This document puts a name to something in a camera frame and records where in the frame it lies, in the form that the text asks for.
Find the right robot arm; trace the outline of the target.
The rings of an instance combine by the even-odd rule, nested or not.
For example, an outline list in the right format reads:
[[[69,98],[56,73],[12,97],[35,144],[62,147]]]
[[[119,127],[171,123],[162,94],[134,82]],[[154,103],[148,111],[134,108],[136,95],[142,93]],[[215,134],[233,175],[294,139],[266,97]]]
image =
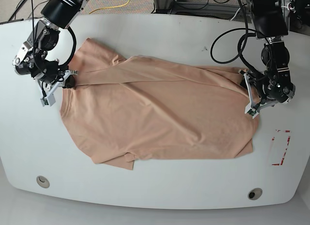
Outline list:
[[[32,24],[32,32],[22,44],[13,60],[18,75],[31,75],[41,93],[42,105],[52,106],[56,100],[57,88],[73,88],[77,71],[69,69],[77,46],[76,36],[70,27],[72,21],[84,9],[89,0],[49,0],[41,11],[43,18]],[[46,60],[47,54],[59,41],[59,29],[68,30],[73,39],[69,58],[60,64],[59,60]]]

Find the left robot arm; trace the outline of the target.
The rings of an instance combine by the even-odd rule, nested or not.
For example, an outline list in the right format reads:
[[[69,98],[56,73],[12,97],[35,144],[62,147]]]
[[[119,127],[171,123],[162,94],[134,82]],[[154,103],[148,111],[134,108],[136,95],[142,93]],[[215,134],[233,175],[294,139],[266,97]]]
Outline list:
[[[240,71],[244,77],[242,85],[248,90],[249,104],[245,113],[256,117],[266,107],[288,103],[295,95],[295,85],[291,82],[290,54],[282,37],[288,35],[283,17],[281,0],[247,0],[254,28],[248,26],[247,12],[241,0],[237,0],[244,17],[245,34],[239,39],[238,54],[247,70]],[[258,71],[243,56],[249,37],[265,40],[261,59],[266,66],[264,72]]]

